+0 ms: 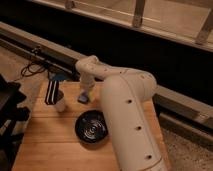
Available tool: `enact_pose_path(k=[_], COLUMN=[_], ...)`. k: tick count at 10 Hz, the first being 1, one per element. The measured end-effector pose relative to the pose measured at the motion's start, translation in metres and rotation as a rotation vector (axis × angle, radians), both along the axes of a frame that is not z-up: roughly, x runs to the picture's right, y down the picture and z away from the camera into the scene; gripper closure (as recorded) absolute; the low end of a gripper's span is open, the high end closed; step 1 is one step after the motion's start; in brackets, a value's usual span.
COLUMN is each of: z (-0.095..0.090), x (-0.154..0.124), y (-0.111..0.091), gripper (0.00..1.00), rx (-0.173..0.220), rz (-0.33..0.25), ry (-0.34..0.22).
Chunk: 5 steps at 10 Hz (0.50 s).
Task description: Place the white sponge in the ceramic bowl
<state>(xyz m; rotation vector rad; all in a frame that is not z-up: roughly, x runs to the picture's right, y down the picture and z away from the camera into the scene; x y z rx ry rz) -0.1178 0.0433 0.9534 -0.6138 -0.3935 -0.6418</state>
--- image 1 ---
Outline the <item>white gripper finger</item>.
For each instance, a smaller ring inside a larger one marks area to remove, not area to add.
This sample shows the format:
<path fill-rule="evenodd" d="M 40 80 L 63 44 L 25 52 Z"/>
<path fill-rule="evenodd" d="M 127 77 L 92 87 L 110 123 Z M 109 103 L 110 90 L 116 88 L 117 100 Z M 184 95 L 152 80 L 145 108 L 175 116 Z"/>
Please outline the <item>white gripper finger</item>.
<path fill-rule="evenodd" d="M 82 89 L 82 94 L 84 95 L 84 96 L 89 96 L 89 91 L 88 91 L 88 89 Z"/>
<path fill-rule="evenodd" d="M 89 100 L 93 102 L 95 100 L 94 90 L 93 88 L 89 90 Z"/>

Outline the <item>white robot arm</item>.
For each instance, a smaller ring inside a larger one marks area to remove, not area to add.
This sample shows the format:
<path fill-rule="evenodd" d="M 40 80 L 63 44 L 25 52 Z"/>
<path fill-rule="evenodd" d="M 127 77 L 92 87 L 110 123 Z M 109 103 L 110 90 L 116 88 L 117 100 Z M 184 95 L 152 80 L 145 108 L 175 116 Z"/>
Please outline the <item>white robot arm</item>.
<path fill-rule="evenodd" d="M 156 92 L 155 77 L 143 70 L 103 64 L 96 56 L 77 61 L 80 86 L 88 92 L 103 81 L 100 105 L 121 171 L 168 171 L 142 103 Z"/>

